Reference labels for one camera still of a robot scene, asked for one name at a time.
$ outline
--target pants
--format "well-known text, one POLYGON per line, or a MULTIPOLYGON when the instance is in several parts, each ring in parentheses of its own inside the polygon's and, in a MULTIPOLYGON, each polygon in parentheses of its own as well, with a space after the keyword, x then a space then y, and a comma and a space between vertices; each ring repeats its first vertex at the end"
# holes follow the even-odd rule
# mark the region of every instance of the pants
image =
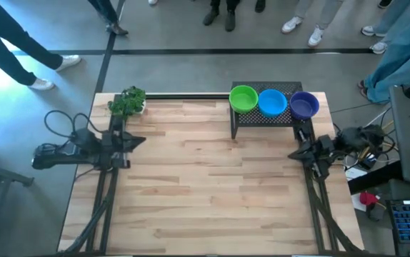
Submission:
MULTIPOLYGON (((320 29, 327 29, 329 24, 334 20, 336 13, 339 11, 341 4, 344 0, 326 0, 321 18, 319 19, 318 26, 320 29)), ((305 18, 306 12, 310 8, 313 0, 300 0, 296 7, 295 16, 305 18)))
POLYGON ((118 23, 118 15, 116 14, 116 11, 114 11, 110 0, 88 0, 88 2, 91 3, 96 11, 106 19, 106 22, 109 24, 118 23))
POLYGON ((384 12, 377 25, 373 25, 374 31, 378 34, 386 34, 389 29, 399 20, 399 17, 410 7, 410 0, 397 0, 391 3, 384 12))
POLYGON ((389 100, 391 86, 410 86, 410 24, 392 41, 364 85, 369 100, 375 103, 389 100))
MULTIPOLYGON (((28 55, 51 69, 57 69, 62 64, 62 56, 52 54, 31 38, 21 26, 0 6, 0 38, 20 48, 28 55)), ((20 84, 30 86, 36 76, 26 71, 18 59, 8 50, 0 39, 0 69, 20 84)))
MULTIPOLYGON (((227 11, 235 11, 236 6, 239 5, 240 0, 226 0, 227 2, 227 11)), ((221 0, 211 0, 211 7, 214 9, 219 9, 219 4, 221 3, 221 0)))

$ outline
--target potted plant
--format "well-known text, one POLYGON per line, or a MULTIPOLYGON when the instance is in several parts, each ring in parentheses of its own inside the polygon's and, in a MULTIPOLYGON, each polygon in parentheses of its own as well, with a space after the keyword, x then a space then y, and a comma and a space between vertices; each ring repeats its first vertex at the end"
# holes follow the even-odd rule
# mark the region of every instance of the potted plant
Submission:
POLYGON ((146 93, 144 90, 131 86, 121 92, 115 101, 108 102, 111 114, 126 121, 134 114, 142 114, 146 106, 146 93))

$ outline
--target wooden table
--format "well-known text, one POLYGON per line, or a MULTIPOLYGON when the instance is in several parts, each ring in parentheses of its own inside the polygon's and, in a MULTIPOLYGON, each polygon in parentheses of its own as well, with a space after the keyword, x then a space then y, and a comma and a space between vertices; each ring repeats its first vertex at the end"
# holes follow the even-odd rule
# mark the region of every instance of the wooden table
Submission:
MULTIPOLYGON (((334 136, 326 95, 314 94, 315 134, 334 136)), ((113 98, 96 95, 97 129, 108 129, 113 98)), ((132 167, 119 171, 108 254, 317 253, 304 171, 287 158, 298 148, 292 128, 241 128, 231 140, 226 100, 148 100, 127 130, 147 140, 129 154, 132 167)), ((329 171, 332 214, 363 248, 343 168, 329 171)), ((95 171, 75 182, 59 250, 88 223, 98 177, 95 171)), ((321 227, 327 241, 324 221, 321 227)))

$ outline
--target purple bowl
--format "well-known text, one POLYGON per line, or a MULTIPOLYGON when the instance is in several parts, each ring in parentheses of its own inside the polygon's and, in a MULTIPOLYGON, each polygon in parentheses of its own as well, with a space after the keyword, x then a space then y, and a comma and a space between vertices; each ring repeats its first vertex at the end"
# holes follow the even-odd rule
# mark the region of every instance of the purple bowl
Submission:
POLYGON ((289 108, 295 119, 310 119, 319 110, 319 102, 308 92, 296 92, 289 101, 289 108))

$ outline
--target white sneaker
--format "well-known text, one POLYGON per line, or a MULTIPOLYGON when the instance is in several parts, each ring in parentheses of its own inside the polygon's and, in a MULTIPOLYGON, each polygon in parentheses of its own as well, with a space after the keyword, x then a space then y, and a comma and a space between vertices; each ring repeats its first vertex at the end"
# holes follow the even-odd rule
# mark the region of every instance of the white sneaker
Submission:
POLYGON ((366 36, 380 36, 380 37, 385 37, 386 34, 383 33, 375 33, 373 26, 365 26, 361 30, 362 34, 366 36))
POLYGON ((54 88, 54 83, 51 81, 47 81, 45 79, 37 79, 35 80, 32 86, 29 86, 30 89, 46 91, 54 88))
POLYGON ((302 18, 294 16, 292 19, 290 19, 283 25, 283 27, 281 28, 281 32, 287 34, 293 31, 297 27, 297 25, 301 24, 303 21, 304 20, 302 18))
POLYGON ((308 46, 315 47, 319 45, 319 43, 321 43, 323 34, 324 30, 316 26, 316 28, 314 28, 313 34, 310 36, 310 39, 308 40, 308 46))
POLYGON ((375 53, 375 54, 384 54, 386 49, 388 49, 388 44, 384 42, 378 42, 374 44, 373 46, 370 46, 370 49, 375 53))
POLYGON ((81 61, 81 57, 78 55, 62 56, 62 58, 62 64, 56 69, 56 71, 62 71, 63 69, 69 68, 70 66, 73 66, 81 61))

